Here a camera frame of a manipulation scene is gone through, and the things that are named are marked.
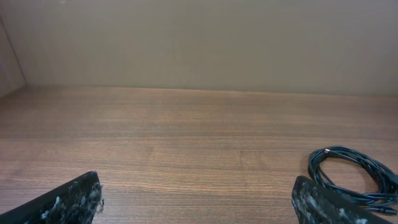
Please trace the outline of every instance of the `wooden table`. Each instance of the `wooden table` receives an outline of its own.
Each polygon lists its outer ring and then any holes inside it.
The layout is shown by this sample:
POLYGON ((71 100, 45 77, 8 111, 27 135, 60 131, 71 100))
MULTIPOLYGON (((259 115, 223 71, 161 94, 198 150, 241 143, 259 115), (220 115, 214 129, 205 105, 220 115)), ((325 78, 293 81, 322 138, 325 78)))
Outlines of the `wooden table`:
MULTIPOLYGON (((337 144, 398 172, 398 98, 26 88, 0 99, 0 213, 96 170, 94 223, 298 223, 295 178, 337 144)), ((348 162, 323 167, 377 189, 348 162)))

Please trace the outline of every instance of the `brown wooden surface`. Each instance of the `brown wooden surface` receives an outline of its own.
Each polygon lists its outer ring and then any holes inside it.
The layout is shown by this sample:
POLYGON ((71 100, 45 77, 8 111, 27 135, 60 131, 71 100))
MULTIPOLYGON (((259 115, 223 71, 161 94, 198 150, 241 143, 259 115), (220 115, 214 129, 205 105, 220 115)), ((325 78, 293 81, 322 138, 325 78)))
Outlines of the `brown wooden surface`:
MULTIPOLYGON (((398 172, 397 113, 398 98, 24 89, 0 99, 0 213, 96 170, 94 223, 298 223, 290 194, 313 150, 345 145, 398 172)), ((350 163, 324 167, 376 189, 350 163)))

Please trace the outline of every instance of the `black cable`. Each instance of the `black cable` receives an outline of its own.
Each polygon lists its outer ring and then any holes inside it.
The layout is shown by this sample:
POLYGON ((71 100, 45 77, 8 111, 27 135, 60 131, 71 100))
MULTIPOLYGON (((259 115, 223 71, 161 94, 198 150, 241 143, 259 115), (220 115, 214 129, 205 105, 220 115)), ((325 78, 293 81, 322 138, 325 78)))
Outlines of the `black cable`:
POLYGON ((330 146, 313 151, 308 160, 308 173, 316 183, 340 193, 343 198, 363 206, 367 210, 397 215, 397 210, 387 206, 397 202, 398 175, 363 153, 343 146, 330 146), (321 162, 329 157, 345 159, 360 165, 378 184, 377 193, 361 194, 336 186, 320 167, 321 162))

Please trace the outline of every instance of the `beige wall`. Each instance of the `beige wall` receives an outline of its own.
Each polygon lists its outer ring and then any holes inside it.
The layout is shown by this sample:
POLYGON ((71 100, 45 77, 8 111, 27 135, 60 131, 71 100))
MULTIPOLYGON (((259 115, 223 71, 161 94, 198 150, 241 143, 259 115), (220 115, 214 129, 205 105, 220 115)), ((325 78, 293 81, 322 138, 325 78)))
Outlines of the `beige wall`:
POLYGON ((24 76, 0 20, 0 97, 24 85, 24 76))
POLYGON ((398 95, 396 0, 1 0, 31 85, 398 95))

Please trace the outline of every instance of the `wire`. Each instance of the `wire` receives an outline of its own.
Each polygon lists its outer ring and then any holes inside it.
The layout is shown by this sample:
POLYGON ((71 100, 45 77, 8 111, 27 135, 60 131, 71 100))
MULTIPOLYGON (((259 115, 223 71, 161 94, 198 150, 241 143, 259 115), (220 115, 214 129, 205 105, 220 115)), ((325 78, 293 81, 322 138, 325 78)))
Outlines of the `wire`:
POLYGON ((398 175, 382 163, 371 157, 343 146, 330 146, 313 151, 308 160, 310 177, 326 189, 334 190, 340 195, 372 212, 397 215, 397 210, 388 207, 398 199, 398 175), (354 162, 364 168, 379 186, 377 193, 357 193, 339 186, 324 173, 320 164, 326 158, 333 157, 354 162))

